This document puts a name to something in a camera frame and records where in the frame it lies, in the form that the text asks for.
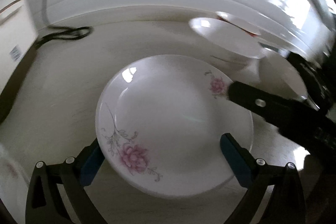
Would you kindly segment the white rice cooker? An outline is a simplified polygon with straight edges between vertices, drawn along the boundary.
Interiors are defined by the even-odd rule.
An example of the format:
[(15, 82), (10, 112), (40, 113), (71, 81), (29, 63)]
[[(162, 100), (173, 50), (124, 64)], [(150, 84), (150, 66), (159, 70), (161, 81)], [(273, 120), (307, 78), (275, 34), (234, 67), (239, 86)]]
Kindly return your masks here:
[(1, 0), (1, 122), (36, 56), (38, 31), (27, 0)]

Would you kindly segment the white floral bowl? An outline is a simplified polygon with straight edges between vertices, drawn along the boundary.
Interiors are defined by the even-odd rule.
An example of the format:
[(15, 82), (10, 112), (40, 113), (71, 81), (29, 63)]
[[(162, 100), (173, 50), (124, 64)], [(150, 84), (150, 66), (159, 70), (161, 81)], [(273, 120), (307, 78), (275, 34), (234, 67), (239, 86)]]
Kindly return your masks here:
[(222, 20), (198, 17), (189, 26), (206, 40), (206, 50), (216, 66), (239, 71), (264, 57), (259, 42), (242, 29)]

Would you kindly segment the large floral plate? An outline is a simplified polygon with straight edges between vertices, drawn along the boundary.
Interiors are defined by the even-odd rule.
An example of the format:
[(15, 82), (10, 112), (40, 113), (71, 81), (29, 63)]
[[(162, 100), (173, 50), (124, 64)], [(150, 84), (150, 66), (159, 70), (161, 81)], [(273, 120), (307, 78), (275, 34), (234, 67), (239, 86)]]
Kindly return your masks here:
[(152, 196), (187, 198), (229, 182), (224, 133), (253, 144), (250, 111), (226, 96), (231, 79), (181, 55), (133, 62), (107, 83), (96, 109), (96, 135), (113, 169)]

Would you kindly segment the red banded bowl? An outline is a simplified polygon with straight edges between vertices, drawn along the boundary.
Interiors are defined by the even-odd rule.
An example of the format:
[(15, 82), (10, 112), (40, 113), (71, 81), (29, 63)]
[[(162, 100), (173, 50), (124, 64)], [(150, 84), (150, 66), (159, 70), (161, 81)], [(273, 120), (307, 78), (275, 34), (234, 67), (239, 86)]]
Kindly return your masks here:
[(222, 11), (216, 11), (215, 14), (217, 15), (218, 19), (228, 22), (242, 29), (243, 31), (247, 32), (253, 37), (261, 35), (260, 30), (255, 25), (251, 24), (250, 22), (247, 22), (242, 18), (239, 18), (237, 16)]

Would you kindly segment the white rimmed bowl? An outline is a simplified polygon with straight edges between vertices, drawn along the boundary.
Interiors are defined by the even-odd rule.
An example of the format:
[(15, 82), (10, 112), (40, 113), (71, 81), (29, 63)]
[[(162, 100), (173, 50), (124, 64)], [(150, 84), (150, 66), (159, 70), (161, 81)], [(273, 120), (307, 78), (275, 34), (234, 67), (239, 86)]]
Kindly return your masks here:
[(282, 98), (304, 101), (306, 86), (291, 63), (274, 51), (265, 51), (259, 62), (258, 88)]

